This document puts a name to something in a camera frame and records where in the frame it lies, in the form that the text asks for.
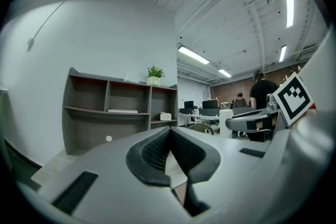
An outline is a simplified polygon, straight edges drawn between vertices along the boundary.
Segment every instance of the dark hair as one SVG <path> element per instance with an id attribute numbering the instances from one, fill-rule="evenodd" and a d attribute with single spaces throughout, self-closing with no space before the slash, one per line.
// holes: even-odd
<path id="1" fill-rule="evenodd" d="M 261 79 L 266 79 L 266 75 L 265 75 L 264 72 L 263 72 L 262 70 L 260 70 L 260 69 L 258 69 L 258 70 L 256 70 L 256 71 L 254 72 L 253 77 L 254 77 L 254 79 L 255 79 L 256 81 L 259 81 L 259 80 L 261 80 Z"/>

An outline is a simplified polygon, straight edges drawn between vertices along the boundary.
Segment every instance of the potted plant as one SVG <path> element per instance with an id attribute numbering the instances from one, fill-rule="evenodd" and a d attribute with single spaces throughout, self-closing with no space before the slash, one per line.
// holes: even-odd
<path id="1" fill-rule="evenodd" d="M 148 67 L 148 79 L 147 79 L 148 85 L 160 86 L 161 77 L 164 77 L 164 73 L 161 68 L 158 68 L 156 66 L 152 66 L 151 68 Z"/>

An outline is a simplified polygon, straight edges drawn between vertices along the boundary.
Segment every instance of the green plant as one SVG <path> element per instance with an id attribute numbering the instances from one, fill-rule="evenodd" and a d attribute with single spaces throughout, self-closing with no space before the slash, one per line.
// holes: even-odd
<path id="1" fill-rule="evenodd" d="M 156 66 L 152 66 L 151 68 L 148 67 L 148 77 L 164 77 L 163 70 Z"/>

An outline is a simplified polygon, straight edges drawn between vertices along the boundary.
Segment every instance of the white flower pot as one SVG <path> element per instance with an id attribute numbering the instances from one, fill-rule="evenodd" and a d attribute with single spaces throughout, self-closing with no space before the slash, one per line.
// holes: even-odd
<path id="1" fill-rule="evenodd" d="M 160 86 L 160 78 L 158 77 L 149 77 L 147 79 L 147 85 L 156 85 L 156 86 Z"/>

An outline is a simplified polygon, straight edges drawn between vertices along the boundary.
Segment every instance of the ceiling duct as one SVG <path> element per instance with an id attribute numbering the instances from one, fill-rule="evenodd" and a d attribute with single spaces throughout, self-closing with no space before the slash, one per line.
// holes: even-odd
<path id="1" fill-rule="evenodd" d="M 317 51 L 318 47 L 315 45 L 312 46 L 312 48 L 306 48 L 303 52 L 300 53 L 300 56 L 298 57 L 299 61 L 308 60 L 312 55 Z"/>

